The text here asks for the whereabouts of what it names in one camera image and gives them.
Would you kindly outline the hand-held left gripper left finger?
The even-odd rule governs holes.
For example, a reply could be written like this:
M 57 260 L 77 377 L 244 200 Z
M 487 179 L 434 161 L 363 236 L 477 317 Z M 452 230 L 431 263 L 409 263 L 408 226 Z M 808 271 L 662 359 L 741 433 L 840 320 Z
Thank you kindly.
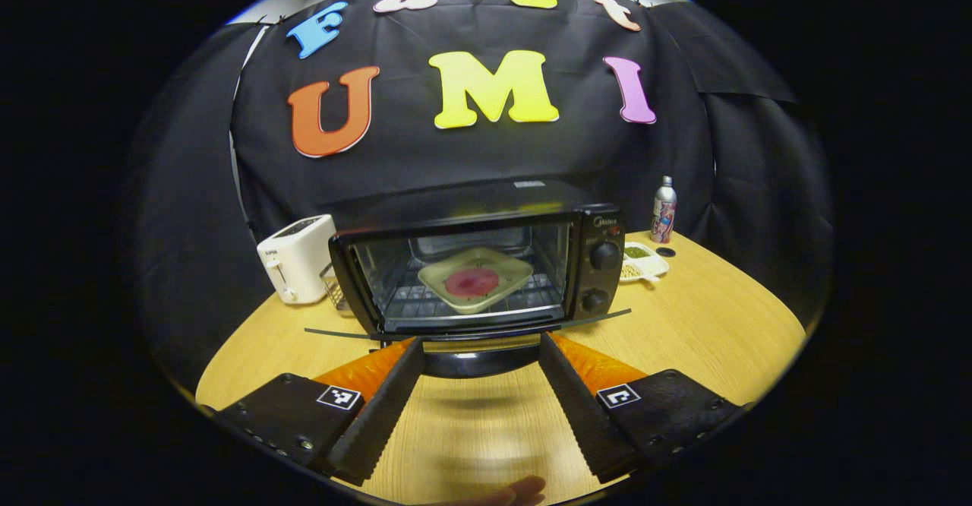
M 319 378 L 282 372 L 235 401 L 202 406 L 223 429 L 268 454 L 362 485 L 423 370 L 424 341 L 410 337 Z

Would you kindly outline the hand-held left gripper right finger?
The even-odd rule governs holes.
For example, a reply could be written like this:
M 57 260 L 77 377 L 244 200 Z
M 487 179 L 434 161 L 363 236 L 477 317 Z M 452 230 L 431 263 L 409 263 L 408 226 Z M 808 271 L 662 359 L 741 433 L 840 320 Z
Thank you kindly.
M 546 333 L 539 366 L 592 474 L 610 482 L 683 457 L 749 412 L 675 368 L 647 375 Z

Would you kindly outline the black electric oven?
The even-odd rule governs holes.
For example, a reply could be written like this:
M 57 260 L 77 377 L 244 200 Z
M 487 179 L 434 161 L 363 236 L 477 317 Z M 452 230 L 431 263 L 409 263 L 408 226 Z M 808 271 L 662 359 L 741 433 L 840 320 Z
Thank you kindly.
M 534 337 L 596 321 L 619 285 L 625 226 L 619 207 L 552 180 L 496 180 L 400 192 L 336 218 L 331 264 L 368 339 L 422 337 L 424 373 L 483 378 L 527 366 Z M 471 248 L 527 261 L 532 276 L 478 315 L 459 315 L 418 280 L 429 264 Z

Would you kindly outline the pink round food slice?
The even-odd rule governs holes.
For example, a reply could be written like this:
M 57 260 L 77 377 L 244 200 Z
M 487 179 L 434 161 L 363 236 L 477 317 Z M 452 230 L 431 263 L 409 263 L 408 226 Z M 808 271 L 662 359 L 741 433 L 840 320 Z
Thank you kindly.
M 499 274 L 492 268 L 466 267 L 449 274 L 444 286 L 452 297 L 470 299 L 492 293 L 499 283 Z

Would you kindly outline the cream square plate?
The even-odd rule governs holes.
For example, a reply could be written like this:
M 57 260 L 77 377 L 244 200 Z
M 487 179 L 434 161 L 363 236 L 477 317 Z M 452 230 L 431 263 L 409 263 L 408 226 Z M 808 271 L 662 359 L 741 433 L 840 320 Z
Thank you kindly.
M 452 297 L 445 290 L 444 282 L 449 274 L 466 267 L 492 268 L 499 274 L 499 286 L 484 297 Z M 459 315 L 478 315 L 523 287 L 531 276 L 532 266 L 527 261 L 483 247 L 466 249 L 418 271 L 418 280 Z

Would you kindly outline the white divided snack dish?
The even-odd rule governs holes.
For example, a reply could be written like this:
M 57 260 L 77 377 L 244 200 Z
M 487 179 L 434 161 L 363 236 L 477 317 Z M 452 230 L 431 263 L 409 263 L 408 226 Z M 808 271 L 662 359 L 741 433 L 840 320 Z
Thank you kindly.
M 641 242 L 625 242 L 619 281 L 630 283 L 639 280 L 658 282 L 669 273 L 670 265 L 652 247 Z

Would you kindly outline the white toaster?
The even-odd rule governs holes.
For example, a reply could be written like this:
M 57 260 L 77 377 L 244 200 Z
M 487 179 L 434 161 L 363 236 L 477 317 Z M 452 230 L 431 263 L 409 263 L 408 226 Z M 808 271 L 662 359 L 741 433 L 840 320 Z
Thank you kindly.
M 322 214 L 291 223 L 257 243 L 258 257 L 282 302 L 310 305 L 325 297 L 329 242 L 335 234 L 333 216 Z

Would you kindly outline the silver printed bottle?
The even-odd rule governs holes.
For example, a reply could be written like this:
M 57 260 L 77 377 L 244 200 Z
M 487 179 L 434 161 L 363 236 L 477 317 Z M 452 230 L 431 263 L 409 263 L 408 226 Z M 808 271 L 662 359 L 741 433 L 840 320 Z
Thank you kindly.
M 670 175 L 665 175 L 654 194 L 652 230 L 650 230 L 653 242 L 667 244 L 671 241 L 676 211 L 677 193 L 674 190 L 674 180 Z

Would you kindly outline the black backdrop cloth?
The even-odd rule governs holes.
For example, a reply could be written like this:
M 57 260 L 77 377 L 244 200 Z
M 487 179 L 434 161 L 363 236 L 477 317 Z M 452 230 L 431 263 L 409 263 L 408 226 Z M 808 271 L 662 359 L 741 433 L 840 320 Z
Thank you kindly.
M 407 194 L 561 179 L 674 229 L 822 316 L 833 206 L 815 125 L 778 72 L 701 5 L 322 0 L 201 43 L 145 115 L 121 223 L 134 320 L 194 387 L 271 293 L 257 243 L 349 225 Z

